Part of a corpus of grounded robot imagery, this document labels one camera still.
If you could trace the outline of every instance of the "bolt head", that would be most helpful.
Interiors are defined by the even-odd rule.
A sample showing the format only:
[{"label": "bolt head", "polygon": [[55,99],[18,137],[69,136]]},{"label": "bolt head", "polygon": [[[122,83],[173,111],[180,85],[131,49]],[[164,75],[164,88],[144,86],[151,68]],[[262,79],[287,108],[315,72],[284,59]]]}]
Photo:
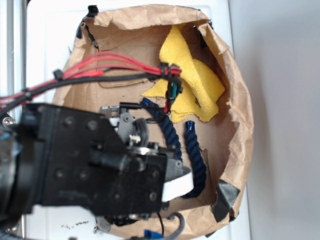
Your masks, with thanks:
[{"label": "bolt head", "polygon": [[67,116],[63,121],[63,124],[68,128],[72,127],[74,123],[75,119],[72,116]]},{"label": "bolt head", "polygon": [[55,178],[58,180],[64,179],[66,177],[66,172],[63,169],[57,169],[55,171]]},{"label": "bolt head", "polygon": [[98,124],[97,124],[97,122],[96,122],[95,120],[91,120],[91,121],[89,121],[89,122],[87,123],[87,127],[88,127],[88,129],[89,129],[90,131],[96,130],[97,126],[98,126]]},{"label": "bolt head", "polygon": [[149,199],[150,199],[150,201],[152,201],[152,202],[154,202],[156,199],[157,199],[157,193],[156,192],[151,192],[150,194],[149,194]]}]

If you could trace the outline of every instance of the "black cable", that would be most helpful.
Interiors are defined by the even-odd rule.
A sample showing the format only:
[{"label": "black cable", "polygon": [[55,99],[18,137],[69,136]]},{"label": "black cable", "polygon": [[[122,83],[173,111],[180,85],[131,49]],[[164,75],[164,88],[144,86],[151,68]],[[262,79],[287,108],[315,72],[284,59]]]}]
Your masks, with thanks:
[{"label": "black cable", "polygon": [[9,103],[6,107],[4,107],[0,111],[0,118],[2,118],[7,112],[19,106],[21,103],[30,100],[32,97],[42,94],[48,90],[60,88],[67,85],[74,84],[84,84],[84,83],[96,83],[96,82],[119,82],[119,81],[129,81],[136,79],[147,78],[149,80],[158,79],[159,76],[153,75],[150,73],[138,73],[133,75],[121,75],[121,76],[100,76],[100,77],[79,77],[72,78],[63,81],[58,81],[51,83],[49,85],[37,88],[35,90],[27,91],[24,95],[17,97],[11,103]]},{"label": "black cable", "polygon": [[[173,212],[171,213],[169,216],[168,216],[168,219],[169,220],[172,220],[174,219],[175,217],[178,217],[179,218],[179,221],[180,221],[180,225],[178,227],[177,230],[175,230],[170,236],[167,236],[167,237],[163,237],[163,238],[158,238],[157,240],[175,240],[179,237],[179,235],[183,232],[184,228],[185,228],[185,225],[186,225],[186,222],[185,222],[185,219],[184,217],[182,216],[181,213],[179,212]],[[149,240],[149,238],[143,236],[143,237],[132,237],[130,238],[129,240]]]},{"label": "black cable", "polygon": [[162,221],[162,216],[160,215],[159,212],[156,213],[159,217],[160,220],[160,224],[161,224],[161,234],[162,236],[165,236],[165,225],[164,225],[164,221]]}]

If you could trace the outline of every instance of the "black tape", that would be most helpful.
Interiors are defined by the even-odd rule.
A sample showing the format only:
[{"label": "black tape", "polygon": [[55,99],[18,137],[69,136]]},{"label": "black tape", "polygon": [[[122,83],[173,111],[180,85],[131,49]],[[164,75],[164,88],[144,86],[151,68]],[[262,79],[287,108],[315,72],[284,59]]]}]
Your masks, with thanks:
[{"label": "black tape", "polygon": [[97,5],[89,5],[88,6],[88,10],[89,10],[88,14],[82,19],[82,21],[80,22],[80,24],[79,24],[79,26],[78,26],[78,28],[76,30],[76,35],[75,36],[78,39],[82,39],[81,24],[84,22],[84,19],[85,18],[94,18],[99,13],[99,9],[98,9]]},{"label": "black tape", "polygon": [[99,13],[99,9],[98,9],[97,5],[89,5],[88,10],[89,10],[89,12],[86,15],[87,18],[94,18]]},{"label": "black tape", "polygon": [[212,207],[212,212],[215,217],[215,220],[218,223],[228,215],[232,206],[236,202],[240,190],[232,184],[220,180],[216,188],[216,192],[217,202]]},{"label": "black tape", "polygon": [[54,78],[57,79],[58,81],[63,80],[64,73],[60,69],[55,70],[53,72],[53,75],[54,75]]}]

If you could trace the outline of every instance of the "screw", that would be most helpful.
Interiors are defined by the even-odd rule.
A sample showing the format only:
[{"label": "screw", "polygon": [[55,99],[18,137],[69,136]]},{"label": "screw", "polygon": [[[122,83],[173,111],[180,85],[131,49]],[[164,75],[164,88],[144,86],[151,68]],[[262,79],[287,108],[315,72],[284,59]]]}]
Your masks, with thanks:
[{"label": "screw", "polygon": [[87,174],[87,172],[86,172],[85,170],[83,170],[83,171],[81,171],[81,172],[79,173],[79,178],[80,178],[81,180],[85,180],[87,177],[88,177],[88,174]]},{"label": "screw", "polygon": [[15,120],[10,117],[10,116],[7,116],[5,117],[3,120],[2,120],[2,125],[6,128],[12,124],[15,124]]},{"label": "screw", "polygon": [[159,177],[159,171],[155,170],[153,173],[152,173],[152,177],[154,179],[157,179]]},{"label": "screw", "polygon": [[182,167],[182,162],[180,160],[176,161],[175,166],[180,169]]},{"label": "screw", "polygon": [[75,122],[75,120],[72,116],[67,116],[63,121],[63,123],[66,127],[71,127],[74,124],[74,122]]},{"label": "screw", "polygon": [[96,122],[95,120],[91,120],[91,121],[89,121],[88,124],[87,124],[87,127],[88,127],[88,129],[89,129],[90,131],[96,130],[97,126],[98,126],[98,124],[97,124],[97,122]]},{"label": "screw", "polygon": [[64,179],[64,178],[66,177],[66,173],[65,173],[65,171],[62,170],[62,169],[57,169],[57,170],[55,171],[55,177],[56,177],[57,179]]},{"label": "screw", "polygon": [[156,199],[157,199],[157,193],[156,192],[151,192],[150,194],[149,194],[149,199],[150,199],[150,201],[152,201],[152,202],[154,202]]},{"label": "screw", "polygon": [[115,200],[119,200],[120,199],[120,194],[116,192],[113,197],[114,197]]}]

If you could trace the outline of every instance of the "red wire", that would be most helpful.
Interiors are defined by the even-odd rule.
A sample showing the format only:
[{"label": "red wire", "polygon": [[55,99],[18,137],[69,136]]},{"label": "red wire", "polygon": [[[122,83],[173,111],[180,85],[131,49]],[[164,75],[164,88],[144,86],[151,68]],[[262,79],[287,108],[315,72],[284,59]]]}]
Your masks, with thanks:
[{"label": "red wire", "polygon": [[[98,61],[118,61],[129,65],[124,64],[100,64],[96,66],[89,66],[85,67],[89,64],[97,63]],[[134,70],[139,72],[145,72],[157,76],[162,75],[162,70],[158,67],[150,66],[147,64],[144,64],[140,61],[137,61],[129,56],[126,56],[124,54],[113,52],[113,51],[102,51],[102,52],[96,52],[93,53],[87,57],[85,57],[82,61],[77,63],[75,66],[68,69],[63,74],[63,80],[73,79],[73,78],[81,78],[81,77],[98,77],[102,76],[104,72],[102,70],[96,70],[96,69],[126,69],[126,70]],[[171,66],[170,67],[171,74],[174,76],[179,76],[181,73],[181,69],[177,66]],[[169,74],[169,69],[165,69],[164,72],[165,75]],[[41,84],[38,84],[34,87],[31,87],[29,90],[33,91],[38,88],[48,86],[50,84],[53,84],[57,82],[57,79],[52,79],[50,81],[43,82]],[[3,98],[0,98],[0,106],[8,104],[11,100],[21,97],[25,93],[18,92],[10,96],[6,96]]]}]

